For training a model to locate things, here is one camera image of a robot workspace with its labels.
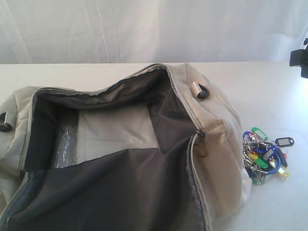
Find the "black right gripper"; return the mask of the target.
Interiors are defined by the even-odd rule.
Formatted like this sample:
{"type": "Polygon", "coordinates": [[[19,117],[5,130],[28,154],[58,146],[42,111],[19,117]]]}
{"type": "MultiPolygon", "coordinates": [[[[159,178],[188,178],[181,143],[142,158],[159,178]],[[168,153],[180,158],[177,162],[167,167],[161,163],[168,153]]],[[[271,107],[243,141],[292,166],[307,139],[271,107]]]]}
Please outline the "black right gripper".
{"type": "Polygon", "coordinates": [[[292,51],[289,60],[290,67],[300,67],[301,77],[308,78],[308,50],[298,49],[292,51]]]}

